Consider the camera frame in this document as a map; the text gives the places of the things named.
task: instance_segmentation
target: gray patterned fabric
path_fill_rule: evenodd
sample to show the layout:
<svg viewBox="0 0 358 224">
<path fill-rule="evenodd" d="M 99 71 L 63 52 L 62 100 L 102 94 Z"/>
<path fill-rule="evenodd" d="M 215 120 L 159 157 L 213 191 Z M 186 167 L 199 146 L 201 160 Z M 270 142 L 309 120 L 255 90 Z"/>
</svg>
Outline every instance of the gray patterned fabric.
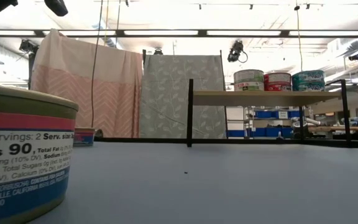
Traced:
<svg viewBox="0 0 358 224">
<path fill-rule="evenodd" d="M 140 102 L 141 138 L 186 138 L 189 79 L 195 90 L 223 90 L 220 56 L 148 55 Z M 194 106 L 193 138 L 226 138 L 223 106 Z"/>
</svg>

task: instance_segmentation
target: food can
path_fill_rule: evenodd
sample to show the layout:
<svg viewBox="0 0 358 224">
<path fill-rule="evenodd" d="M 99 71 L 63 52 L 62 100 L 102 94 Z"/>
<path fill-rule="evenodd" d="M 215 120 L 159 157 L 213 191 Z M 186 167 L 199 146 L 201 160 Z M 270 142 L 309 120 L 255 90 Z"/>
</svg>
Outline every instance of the food can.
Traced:
<svg viewBox="0 0 358 224">
<path fill-rule="evenodd" d="M 324 91 L 325 81 L 322 70 L 303 71 L 292 76 L 293 91 Z"/>
<path fill-rule="evenodd" d="M 273 72 L 264 75 L 265 91 L 291 91 L 291 75 Z"/>
<path fill-rule="evenodd" d="M 234 91 L 264 91 L 264 72 L 241 70 L 234 73 Z"/>
<path fill-rule="evenodd" d="M 78 105 L 0 86 L 0 223 L 26 223 L 65 196 Z"/>
<path fill-rule="evenodd" d="M 93 146 L 94 128 L 75 128 L 74 146 Z"/>
</svg>

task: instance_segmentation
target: gray table surface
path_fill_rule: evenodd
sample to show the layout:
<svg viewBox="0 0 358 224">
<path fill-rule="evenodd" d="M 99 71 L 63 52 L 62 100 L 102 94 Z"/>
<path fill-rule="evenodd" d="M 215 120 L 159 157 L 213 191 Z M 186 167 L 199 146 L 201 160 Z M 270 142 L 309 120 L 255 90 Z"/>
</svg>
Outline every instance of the gray table surface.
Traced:
<svg viewBox="0 0 358 224">
<path fill-rule="evenodd" d="M 96 142 L 42 223 L 358 223 L 358 149 Z"/>
</svg>

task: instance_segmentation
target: red can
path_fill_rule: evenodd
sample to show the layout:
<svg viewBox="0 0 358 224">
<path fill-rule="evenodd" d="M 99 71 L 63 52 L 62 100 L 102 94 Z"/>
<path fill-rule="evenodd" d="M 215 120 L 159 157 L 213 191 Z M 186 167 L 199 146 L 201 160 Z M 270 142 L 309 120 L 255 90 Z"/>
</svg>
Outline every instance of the red can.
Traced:
<svg viewBox="0 0 358 224">
<path fill-rule="evenodd" d="M 273 72 L 264 75 L 265 91 L 291 91 L 291 75 Z"/>
</svg>

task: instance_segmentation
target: pink fabric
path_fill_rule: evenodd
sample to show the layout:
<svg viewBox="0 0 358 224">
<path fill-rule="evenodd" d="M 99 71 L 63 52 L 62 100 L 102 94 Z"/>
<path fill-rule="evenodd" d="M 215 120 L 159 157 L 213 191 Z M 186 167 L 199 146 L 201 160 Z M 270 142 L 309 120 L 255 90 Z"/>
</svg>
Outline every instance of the pink fabric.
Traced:
<svg viewBox="0 0 358 224">
<path fill-rule="evenodd" d="M 44 66 L 37 66 L 32 89 L 76 102 L 80 110 L 76 127 L 90 127 L 91 79 Z M 93 83 L 94 127 L 109 138 L 137 138 L 140 86 L 95 80 Z"/>
<path fill-rule="evenodd" d="M 76 127 L 91 127 L 91 69 L 94 45 L 59 36 L 44 39 L 37 52 L 31 89 L 76 102 Z M 93 83 L 93 127 L 107 138 L 138 138 L 142 56 L 99 46 Z"/>
</svg>

